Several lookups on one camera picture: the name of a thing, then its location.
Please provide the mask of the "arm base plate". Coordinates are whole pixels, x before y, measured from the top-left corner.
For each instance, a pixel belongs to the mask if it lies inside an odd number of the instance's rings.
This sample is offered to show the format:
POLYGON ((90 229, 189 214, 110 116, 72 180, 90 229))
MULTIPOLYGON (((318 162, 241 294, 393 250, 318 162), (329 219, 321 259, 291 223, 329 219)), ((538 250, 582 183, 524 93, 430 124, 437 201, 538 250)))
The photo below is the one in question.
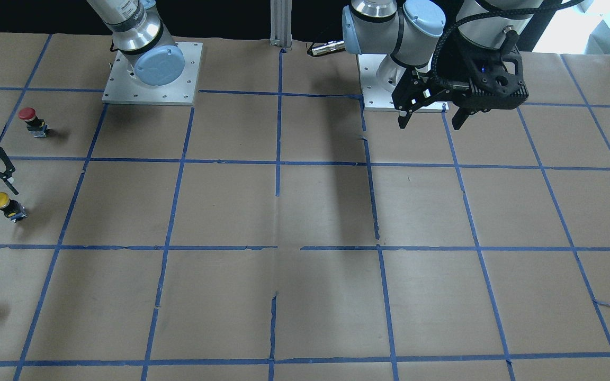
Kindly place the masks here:
POLYGON ((203 43, 179 42, 185 66, 181 75, 166 85, 148 85, 136 77, 132 65, 119 51, 102 96, 106 104, 193 106, 203 43))
POLYGON ((365 108, 396 112, 392 92, 405 68, 399 67, 385 54, 361 54, 357 56, 357 63, 365 108))

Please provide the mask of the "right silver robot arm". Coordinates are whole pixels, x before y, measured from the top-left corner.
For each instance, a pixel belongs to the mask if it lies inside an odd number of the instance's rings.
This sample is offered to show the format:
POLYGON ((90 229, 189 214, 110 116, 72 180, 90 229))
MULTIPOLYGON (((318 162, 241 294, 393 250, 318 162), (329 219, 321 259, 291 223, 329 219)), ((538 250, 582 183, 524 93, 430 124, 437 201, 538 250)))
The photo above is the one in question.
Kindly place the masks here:
MULTIPOLYGON (((111 50, 123 54, 141 83, 168 85, 185 68, 185 58, 156 10, 155 1, 89 1, 112 32, 111 50)), ((11 183, 15 167, 0 147, 0 180, 17 195, 11 183)))

